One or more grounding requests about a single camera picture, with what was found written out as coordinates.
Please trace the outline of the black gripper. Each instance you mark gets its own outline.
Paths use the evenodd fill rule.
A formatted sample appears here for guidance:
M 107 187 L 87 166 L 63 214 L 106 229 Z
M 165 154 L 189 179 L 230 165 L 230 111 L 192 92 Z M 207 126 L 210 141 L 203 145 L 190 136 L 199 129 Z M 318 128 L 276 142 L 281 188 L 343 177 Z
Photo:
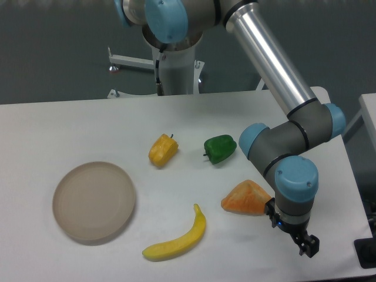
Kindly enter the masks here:
M 300 249 L 299 255 L 305 254 L 312 258 L 319 252 L 319 238 L 307 233 L 311 212 L 300 216 L 289 215 L 279 209 L 275 204 L 275 198 L 272 197 L 264 206 L 264 214 L 271 220 L 273 228 L 278 227 L 291 236 Z

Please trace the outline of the silver and grey robot arm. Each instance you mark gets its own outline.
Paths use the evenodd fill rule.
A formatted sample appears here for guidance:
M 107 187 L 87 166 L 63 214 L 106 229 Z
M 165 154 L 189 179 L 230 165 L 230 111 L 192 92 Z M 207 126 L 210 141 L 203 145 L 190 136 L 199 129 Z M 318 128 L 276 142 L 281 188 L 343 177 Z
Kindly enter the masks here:
M 288 233 L 300 254 L 312 257 L 320 241 L 307 233 L 318 190 L 318 170 L 302 154 L 342 134 L 345 117 L 322 104 L 295 70 L 259 14 L 257 1 L 116 1 L 124 26 L 139 25 L 154 49 L 152 69 L 160 96 L 194 92 L 194 48 L 206 29 L 223 25 L 234 34 L 264 80 L 287 121 L 270 129 L 247 127 L 239 146 L 273 188 L 264 211 L 273 227 Z

